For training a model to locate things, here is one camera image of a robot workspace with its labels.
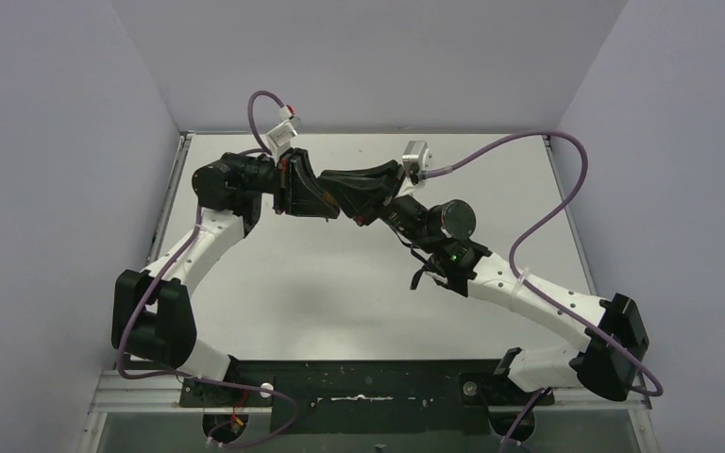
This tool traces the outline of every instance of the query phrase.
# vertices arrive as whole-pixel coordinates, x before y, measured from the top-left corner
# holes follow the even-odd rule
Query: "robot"
[[[458,395],[446,394],[448,404],[444,411],[451,408],[463,411],[466,407],[476,406],[480,400],[485,405],[523,404],[531,393],[554,388],[583,387],[609,400],[626,400],[638,374],[637,363],[633,363],[626,353],[619,353],[602,336],[569,313],[558,310],[531,291],[527,287],[528,273],[516,275],[507,260],[486,245],[472,240],[476,215],[463,200],[452,199],[441,205],[425,207],[415,198],[415,193],[427,183],[425,176],[430,165],[430,152],[425,142],[410,142],[401,161],[390,160],[378,167],[361,170],[327,170],[316,176],[308,151],[290,145],[295,136],[296,120],[294,116],[285,118],[267,134],[271,155],[226,153],[194,172],[192,184],[198,205],[203,209],[203,217],[199,218],[193,235],[182,238],[159,260],[141,271],[126,270],[118,277],[112,318],[113,347],[119,349],[122,337],[126,336],[127,354],[201,379],[256,387],[262,382],[276,380],[277,389],[282,392],[288,387],[288,377],[303,381],[303,377],[294,374],[293,364],[263,365],[241,361],[205,343],[198,337],[191,308],[191,295],[196,286],[234,244],[253,231],[260,219],[262,197],[270,194],[273,195],[273,208],[277,214],[333,220],[342,213],[360,227],[383,222],[394,231],[409,253],[420,260],[420,269],[412,281],[413,289],[422,276],[429,277],[441,291],[494,303],[532,320],[565,340],[565,345],[540,350],[514,348],[493,361],[461,363],[459,366],[449,364],[444,373],[448,377],[448,370],[453,368],[451,372],[457,374],[459,379],[452,380],[455,380],[453,387]],[[184,247],[186,252],[171,262],[171,256],[183,249],[183,245],[189,245]],[[152,288],[150,298],[142,300],[155,277],[158,283]],[[626,348],[637,362],[643,359],[649,339],[631,298],[622,294],[616,294],[611,299],[578,294],[537,276],[531,276],[531,283],[565,305],[566,311],[598,326]],[[139,310],[139,304],[154,300],[158,304],[156,313],[144,307],[134,325],[126,331],[133,311]],[[312,367],[313,370],[330,369],[335,372],[337,364],[316,363]],[[393,363],[377,363],[372,364],[371,369],[386,370],[392,365],[399,368]],[[427,382],[431,381],[429,377],[424,378]],[[458,380],[464,381],[465,385],[461,386]],[[220,394],[209,385],[199,387],[194,382],[185,382],[184,387],[189,394],[183,392],[183,401],[193,399],[196,391],[191,392],[191,389],[197,388],[202,395],[196,406],[233,406],[241,398],[241,393],[231,389]],[[473,398],[472,394],[477,393],[478,387],[479,399]],[[293,392],[301,393],[298,404],[303,411],[314,410],[323,391],[314,385],[310,391],[306,388],[293,389]],[[337,392],[340,391],[327,388],[323,394]],[[549,404],[550,398],[553,394],[545,392],[539,402]],[[270,402],[259,404],[273,404],[274,412],[278,408]],[[407,416],[416,414],[402,409],[396,411]],[[465,419],[461,417],[460,423],[464,423]],[[328,427],[326,423],[320,425],[322,428],[317,428],[319,425],[316,422],[302,426],[299,422],[296,426],[302,427],[299,432],[346,432],[343,428]],[[469,430],[462,425],[459,428]],[[383,428],[368,427],[367,430],[382,432]],[[230,442],[236,435],[225,436],[224,442]]]

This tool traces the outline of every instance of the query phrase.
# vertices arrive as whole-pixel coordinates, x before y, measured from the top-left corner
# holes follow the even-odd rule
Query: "white wall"
[[[0,452],[74,448],[176,143],[109,0],[0,1]]]
[[[348,132],[554,126],[626,0],[112,3],[182,130],[247,130],[268,89]]]
[[[725,2],[631,0],[560,128],[591,152],[573,212],[596,284],[637,299],[667,385],[663,450],[725,451]]]

